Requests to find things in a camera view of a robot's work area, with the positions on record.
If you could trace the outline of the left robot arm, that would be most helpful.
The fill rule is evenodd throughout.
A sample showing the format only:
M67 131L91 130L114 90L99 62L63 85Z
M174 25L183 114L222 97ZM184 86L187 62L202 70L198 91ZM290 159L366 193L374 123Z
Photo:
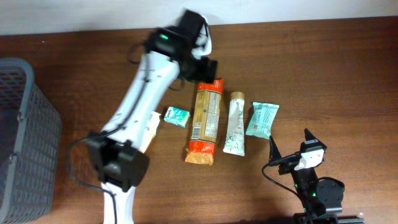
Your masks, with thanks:
M85 143L104 193L104 223L132 223L136 187L149 167L140 147L152 112L176 79L213 83L207 18L185 10L173 26L158 28L144 42L139 69L113 117Z

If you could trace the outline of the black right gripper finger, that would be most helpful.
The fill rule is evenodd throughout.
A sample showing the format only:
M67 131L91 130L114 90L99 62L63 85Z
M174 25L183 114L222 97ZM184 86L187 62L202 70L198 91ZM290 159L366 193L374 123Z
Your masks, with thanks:
M282 157L272 136L269 136L269 144L270 144L270 152L269 152L268 166L271 167L277 166L279 164L288 162L289 160L292 160L294 158L293 154Z
M318 139L309 131L308 128L304 129L304 134L305 134L306 142L309 142L309 141L317 142L318 141Z

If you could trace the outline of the white tube with gold cap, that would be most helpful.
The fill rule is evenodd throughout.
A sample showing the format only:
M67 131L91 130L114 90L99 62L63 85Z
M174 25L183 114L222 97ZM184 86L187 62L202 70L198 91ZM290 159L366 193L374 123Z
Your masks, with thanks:
M234 91L229 102L228 128L223 152L245 156L244 152L244 93Z

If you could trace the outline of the teal snack bar packet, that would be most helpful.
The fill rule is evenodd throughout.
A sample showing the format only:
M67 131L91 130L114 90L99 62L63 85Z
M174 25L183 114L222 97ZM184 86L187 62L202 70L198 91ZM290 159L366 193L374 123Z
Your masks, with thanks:
M254 112L246 130L246 135L269 139L279 105L253 102L252 106Z

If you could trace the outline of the orange spaghetti pasta packet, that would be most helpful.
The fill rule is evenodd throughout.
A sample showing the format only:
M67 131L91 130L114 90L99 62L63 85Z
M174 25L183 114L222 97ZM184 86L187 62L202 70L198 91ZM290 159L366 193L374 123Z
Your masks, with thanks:
M216 151L224 80L199 83L185 162L211 166Z

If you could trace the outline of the small teal tissue pack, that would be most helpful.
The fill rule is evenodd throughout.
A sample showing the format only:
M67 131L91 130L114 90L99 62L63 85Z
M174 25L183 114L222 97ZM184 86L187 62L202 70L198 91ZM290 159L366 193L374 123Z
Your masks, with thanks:
M169 106L164 116L164 121L185 128L190 117L190 112Z

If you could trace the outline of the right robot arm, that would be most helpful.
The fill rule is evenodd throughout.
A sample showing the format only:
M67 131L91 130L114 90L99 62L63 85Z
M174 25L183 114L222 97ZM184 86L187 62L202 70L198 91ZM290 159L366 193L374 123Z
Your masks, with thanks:
M332 177L318 177L315 168L324 162L327 146L316 138L308 129L304 129L305 141L300 150L281 156L273 139L269 138L269 162L262 168L264 177L272 183L292 192L302 204L303 212L296 213L289 223L364 223L360 217L340 217L343 211L342 201L345 184ZM279 174L290 174L294 182L294 189L270 178L266 173L267 167L279 168Z

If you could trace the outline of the yellow white wipes packet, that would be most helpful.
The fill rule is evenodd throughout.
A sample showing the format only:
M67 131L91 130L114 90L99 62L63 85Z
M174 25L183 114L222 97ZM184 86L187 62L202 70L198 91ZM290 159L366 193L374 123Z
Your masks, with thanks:
M147 121L146 127L144 129L144 133L142 136L142 143L139 148L139 150L142 153L146 152L147 148L149 147L149 144L156 136L159 123L160 123L160 113L153 111L150 114L150 117Z

